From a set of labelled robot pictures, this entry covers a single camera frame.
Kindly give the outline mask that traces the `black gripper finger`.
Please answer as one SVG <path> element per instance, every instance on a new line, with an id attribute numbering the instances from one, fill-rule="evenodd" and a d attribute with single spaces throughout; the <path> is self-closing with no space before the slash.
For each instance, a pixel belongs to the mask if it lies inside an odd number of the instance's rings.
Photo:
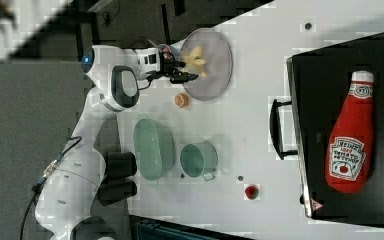
<path id="1" fill-rule="evenodd" d="M 168 64 L 172 67 L 177 67 L 177 68 L 184 68 L 186 66 L 185 62 L 177 61 L 177 60 L 170 60 Z"/>
<path id="2" fill-rule="evenodd" d="M 177 74 L 173 75 L 169 78 L 169 81 L 172 84 L 184 84 L 189 81 L 196 80 L 198 78 L 198 75 L 196 74 Z"/>

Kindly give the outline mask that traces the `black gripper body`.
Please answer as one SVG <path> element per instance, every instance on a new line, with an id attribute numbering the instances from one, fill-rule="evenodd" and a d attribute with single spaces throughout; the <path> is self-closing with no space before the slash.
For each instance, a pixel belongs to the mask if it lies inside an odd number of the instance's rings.
<path id="1" fill-rule="evenodd" d="M 148 81 L 152 81 L 163 76 L 170 76 L 174 71 L 174 67 L 168 64 L 170 60 L 174 59 L 166 59 L 160 50 L 158 50 L 155 54 L 149 55 L 148 65 L 150 70 L 146 72 L 146 79 Z"/>

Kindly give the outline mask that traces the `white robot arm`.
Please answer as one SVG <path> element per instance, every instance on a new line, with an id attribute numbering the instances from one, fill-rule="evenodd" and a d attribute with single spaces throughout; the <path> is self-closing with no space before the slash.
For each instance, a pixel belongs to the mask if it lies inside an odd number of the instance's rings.
<path id="1" fill-rule="evenodd" d="M 95 148 L 109 118 L 137 105 L 138 83 L 162 77 L 183 84 L 199 77 L 189 62 L 167 58 L 157 46 L 123 49 L 93 45 L 81 59 L 82 73 L 94 86 L 63 150 L 33 187 L 34 216 L 51 233 L 49 240 L 115 240 L 116 233 L 91 214 L 92 202 L 106 177 L 107 160 Z"/>

